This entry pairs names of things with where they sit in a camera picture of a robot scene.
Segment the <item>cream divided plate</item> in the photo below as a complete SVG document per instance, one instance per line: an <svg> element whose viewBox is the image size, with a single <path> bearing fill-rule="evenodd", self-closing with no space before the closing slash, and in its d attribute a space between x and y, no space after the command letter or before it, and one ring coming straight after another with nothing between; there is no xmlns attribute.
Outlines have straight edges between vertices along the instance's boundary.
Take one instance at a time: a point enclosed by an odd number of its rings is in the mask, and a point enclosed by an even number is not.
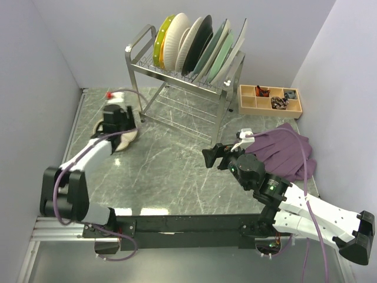
<svg viewBox="0 0 377 283"><path fill-rule="evenodd" d="M97 121L92 131L93 134L95 134L97 131L102 130L102 122L103 120ZM137 135L138 135L138 130L122 134L120 144L116 148L115 152L120 152L122 150L125 150L130 145L130 143L136 139Z"/></svg>

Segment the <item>floral patterned plate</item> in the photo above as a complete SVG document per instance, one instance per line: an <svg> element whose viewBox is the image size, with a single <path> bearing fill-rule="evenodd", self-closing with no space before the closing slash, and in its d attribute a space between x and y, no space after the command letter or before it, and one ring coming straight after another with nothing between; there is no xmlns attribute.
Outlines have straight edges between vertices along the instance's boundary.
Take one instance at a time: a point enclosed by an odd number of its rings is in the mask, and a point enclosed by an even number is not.
<svg viewBox="0 0 377 283"><path fill-rule="evenodd" d="M174 17L167 29L163 48L163 64L166 71L175 70L181 38L189 28L190 20L181 12Z"/></svg>
<svg viewBox="0 0 377 283"><path fill-rule="evenodd" d="M194 22L194 24L184 33L184 40L182 41L180 45L180 49L179 49L176 64L175 64L175 71L177 73L180 73L183 70L183 65L189 53L190 47L203 21L204 21L204 18L199 17Z"/></svg>

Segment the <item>dark brown rimmed plate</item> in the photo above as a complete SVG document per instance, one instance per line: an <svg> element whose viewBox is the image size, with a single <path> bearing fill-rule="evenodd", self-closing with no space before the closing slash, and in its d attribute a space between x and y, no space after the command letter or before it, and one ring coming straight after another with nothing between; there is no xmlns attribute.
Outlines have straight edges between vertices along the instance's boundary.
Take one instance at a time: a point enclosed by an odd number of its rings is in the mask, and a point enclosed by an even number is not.
<svg viewBox="0 0 377 283"><path fill-rule="evenodd" d="M209 41L212 39L212 23L212 16L207 15L203 19L203 22L200 24L197 34L194 37L193 43L190 46L185 62L183 64L181 71L182 76L188 75L195 69L202 53L209 44Z"/></svg>

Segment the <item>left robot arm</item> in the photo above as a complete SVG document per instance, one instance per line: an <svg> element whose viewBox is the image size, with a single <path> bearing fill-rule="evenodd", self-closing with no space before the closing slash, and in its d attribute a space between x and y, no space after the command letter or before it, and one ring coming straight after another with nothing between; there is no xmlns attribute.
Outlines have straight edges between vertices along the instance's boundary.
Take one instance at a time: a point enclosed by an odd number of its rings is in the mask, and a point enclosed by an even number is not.
<svg viewBox="0 0 377 283"><path fill-rule="evenodd" d="M115 210L90 203L87 176L119 148L123 134L135 133L137 128L131 106L108 104L102 116L101 130L79 153L68 162L45 170L39 211L43 216L56 217L62 225L96 225L99 233L110 237L118 231Z"/></svg>

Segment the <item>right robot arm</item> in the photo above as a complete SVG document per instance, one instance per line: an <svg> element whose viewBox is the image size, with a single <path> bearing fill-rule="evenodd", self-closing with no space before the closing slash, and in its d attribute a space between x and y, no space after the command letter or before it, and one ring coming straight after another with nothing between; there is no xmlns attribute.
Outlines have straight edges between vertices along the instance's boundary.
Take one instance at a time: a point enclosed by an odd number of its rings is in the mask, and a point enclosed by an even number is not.
<svg viewBox="0 0 377 283"><path fill-rule="evenodd" d="M258 222L261 233L278 231L323 241L354 264L369 263L375 236L372 213L345 210L305 193L294 183L267 172L263 162L242 149L218 143L201 152L207 168L220 159L217 168L228 170L245 191L252 191L264 204Z"/></svg>

